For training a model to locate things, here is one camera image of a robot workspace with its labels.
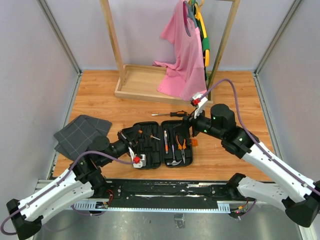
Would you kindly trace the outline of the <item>small orange black screwdriver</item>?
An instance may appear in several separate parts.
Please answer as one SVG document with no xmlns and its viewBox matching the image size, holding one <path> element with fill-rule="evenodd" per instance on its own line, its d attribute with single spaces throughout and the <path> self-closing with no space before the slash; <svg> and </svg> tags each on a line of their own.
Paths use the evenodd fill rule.
<svg viewBox="0 0 320 240">
<path fill-rule="evenodd" d="M 158 140 L 158 141 L 161 140 L 160 138 L 155 137 L 155 136 L 153 136 L 152 134 L 148 134 L 148 133 L 146 133 L 146 132 L 144 132 L 144 131 L 142 131 L 142 130 L 138 130 L 138 133 L 140 133 L 140 134 L 142 134 L 142 135 L 145 135 L 145 136 L 147 136 L 147 137 L 150 137 L 150 138 L 152 138 L 152 139 Z"/>
</svg>

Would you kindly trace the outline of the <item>silver orange utility knife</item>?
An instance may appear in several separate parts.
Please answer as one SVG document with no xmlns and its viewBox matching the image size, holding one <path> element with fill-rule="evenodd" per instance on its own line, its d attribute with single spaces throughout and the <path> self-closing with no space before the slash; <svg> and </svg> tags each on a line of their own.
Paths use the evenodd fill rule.
<svg viewBox="0 0 320 240">
<path fill-rule="evenodd" d="M 164 147 L 165 147 L 165 153 L 169 153 L 169 145 L 168 145 L 168 133 L 166 130 L 164 130 Z"/>
</svg>

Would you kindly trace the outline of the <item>orange black pliers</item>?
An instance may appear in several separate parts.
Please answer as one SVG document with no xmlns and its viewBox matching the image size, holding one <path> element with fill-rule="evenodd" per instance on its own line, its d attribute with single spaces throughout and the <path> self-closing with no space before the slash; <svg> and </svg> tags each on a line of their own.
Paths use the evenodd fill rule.
<svg viewBox="0 0 320 240">
<path fill-rule="evenodd" d="M 176 142 L 178 145 L 178 149 L 181 152 L 181 156 L 182 156 L 182 161 L 185 164 L 186 163 L 186 153 L 185 153 L 185 149 L 187 148 L 186 146 L 186 139 L 181 135 L 181 134 L 177 134 L 176 135 Z"/>
</svg>

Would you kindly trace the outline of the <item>black plastic tool case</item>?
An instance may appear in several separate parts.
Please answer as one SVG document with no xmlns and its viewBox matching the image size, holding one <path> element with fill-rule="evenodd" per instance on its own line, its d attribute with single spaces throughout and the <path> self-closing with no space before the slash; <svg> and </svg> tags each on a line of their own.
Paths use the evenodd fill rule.
<svg viewBox="0 0 320 240">
<path fill-rule="evenodd" d="M 162 123 L 157 123 L 156 121 L 145 121 L 135 123 L 133 126 L 140 126 L 140 130 L 151 134 L 161 140 L 156 140 L 150 138 L 146 135 L 138 133 L 138 153 L 146 155 L 146 166 L 143 168 L 136 168 L 141 170 L 157 169 L 162 164 L 168 168 L 179 168 L 187 167 L 191 165 L 194 161 L 193 147 L 191 144 L 191 137 L 187 136 L 186 133 L 182 133 L 182 129 L 179 128 L 182 124 L 182 120 L 166 120 Z M 168 154 L 165 151 L 165 141 L 164 141 L 164 130 L 167 131 L 167 141 L 168 141 Z M 181 155 L 181 151 L 178 149 L 178 144 L 176 141 L 176 135 L 182 135 L 186 140 L 185 149 L 185 163 Z M 177 166 L 168 166 L 167 162 L 173 159 L 172 145 L 175 148 L 176 160 L 182 162 Z"/>
</svg>

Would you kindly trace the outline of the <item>claw hammer black grip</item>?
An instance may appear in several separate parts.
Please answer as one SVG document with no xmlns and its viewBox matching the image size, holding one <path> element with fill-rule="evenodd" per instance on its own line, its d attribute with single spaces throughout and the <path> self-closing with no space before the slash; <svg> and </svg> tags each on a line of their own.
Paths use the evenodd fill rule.
<svg viewBox="0 0 320 240">
<path fill-rule="evenodd" d="M 175 146 L 174 146 L 173 144 L 171 145 L 171 150 L 172 150 L 172 160 L 171 160 L 171 161 L 168 161 L 168 162 L 166 163 L 166 165 L 167 165 L 167 166 L 177 166 L 177 165 L 179 165 L 179 164 L 182 162 L 182 160 L 179 160 L 179 161 L 176 160 Z"/>
</svg>

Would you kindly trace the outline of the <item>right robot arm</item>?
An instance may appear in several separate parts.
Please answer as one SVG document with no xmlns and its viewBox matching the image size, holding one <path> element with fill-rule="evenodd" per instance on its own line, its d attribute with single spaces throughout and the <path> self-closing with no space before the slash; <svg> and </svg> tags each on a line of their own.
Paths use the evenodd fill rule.
<svg viewBox="0 0 320 240">
<path fill-rule="evenodd" d="M 207 101 L 201 93 L 190 99 L 195 110 L 183 122 L 192 129 L 192 135 L 204 133 L 219 139 L 227 152 L 260 169 L 276 184 L 236 173 L 227 183 L 227 196 L 232 200 L 245 197 L 265 202 L 284 211 L 299 226 L 310 227 L 320 212 L 320 183 L 294 170 L 256 136 L 238 126 L 235 113 L 227 105 L 213 105 L 210 117 L 205 117 Z"/>
</svg>

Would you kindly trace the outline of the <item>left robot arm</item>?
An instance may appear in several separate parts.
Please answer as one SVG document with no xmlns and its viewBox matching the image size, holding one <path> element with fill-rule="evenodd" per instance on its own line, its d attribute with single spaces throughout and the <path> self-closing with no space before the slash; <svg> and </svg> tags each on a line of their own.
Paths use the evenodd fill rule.
<svg viewBox="0 0 320 240">
<path fill-rule="evenodd" d="M 104 135 L 95 137 L 86 151 L 60 176 L 33 195 L 7 204 L 13 235 L 26 240 L 38 233 L 52 217 L 87 198 L 101 198 L 107 193 L 107 183 L 101 168 L 137 149 L 140 126 L 124 128 L 117 133 L 118 140 L 111 143 Z"/>
</svg>

